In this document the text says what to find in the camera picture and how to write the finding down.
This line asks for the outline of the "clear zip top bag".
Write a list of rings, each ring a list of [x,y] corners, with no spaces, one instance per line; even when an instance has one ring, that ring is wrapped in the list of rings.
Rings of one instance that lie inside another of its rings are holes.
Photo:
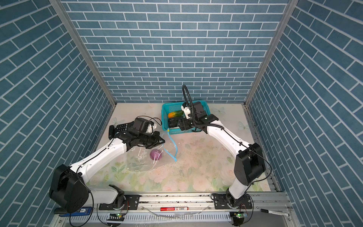
[[[160,134],[165,143],[154,148],[133,147],[127,154],[127,169],[133,172],[146,172],[177,162],[178,147],[169,131]]]

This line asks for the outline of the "purple toy onion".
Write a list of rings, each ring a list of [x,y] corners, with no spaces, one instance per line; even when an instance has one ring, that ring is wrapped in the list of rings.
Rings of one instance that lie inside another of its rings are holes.
[[[153,149],[150,151],[149,156],[153,161],[158,161],[162,157],[162,150]]]

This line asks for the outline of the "teal plastic basket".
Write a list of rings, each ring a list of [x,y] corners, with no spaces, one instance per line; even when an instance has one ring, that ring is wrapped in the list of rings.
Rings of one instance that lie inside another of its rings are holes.
[[[207,112],[208,115],[212,114],[209,110],[208,104],[205,101],[199,101],[202,103],[204,110]],[[163,124],[163,130],[165,131],[169,131],[170,134],[181,134],[181,133],[189,133],[189,132],[201,132],[201,130],[197,129],[197,128],[192,128],[189,130],[185,130],[182,131],[180,130],[179,127],[177,128],[168,128],[168,114],[170,112],[173,111],[179,111],[181,110],[181,106],[182,104],[185,102],[177,102],[177,103],[169,103],[169,104],[164,104],[162,105],[162,110],[161,110],[161,116],[162,116],[162,124]]]

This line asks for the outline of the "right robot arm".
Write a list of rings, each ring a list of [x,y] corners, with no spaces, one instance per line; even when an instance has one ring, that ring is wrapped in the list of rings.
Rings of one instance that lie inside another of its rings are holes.
[[[259,144],[250,144],[237,137],[228,130],[213,114],[179,119],[177,126],[185,131],[191,128],[199,129],[215,138],[235,157],[235,180],[226,191],[227,204],[238,207],[247,190],[259,181],[259,177],[266,171],[266,160]]]

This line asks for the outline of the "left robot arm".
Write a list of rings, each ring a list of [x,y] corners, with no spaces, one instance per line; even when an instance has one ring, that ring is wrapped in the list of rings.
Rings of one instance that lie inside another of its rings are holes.
[[[87,187],[87,182],[105,165],[133,147],[151,149],[164,143],[158,131],[139,135],[121,131],[108,144],[79,162],[58,166],[53,173],[49,197],[67,213],[94,204],[109,204],[114,210],[123,209],[126,198],[122,189],[113,184],[108,189],[93,189]]]

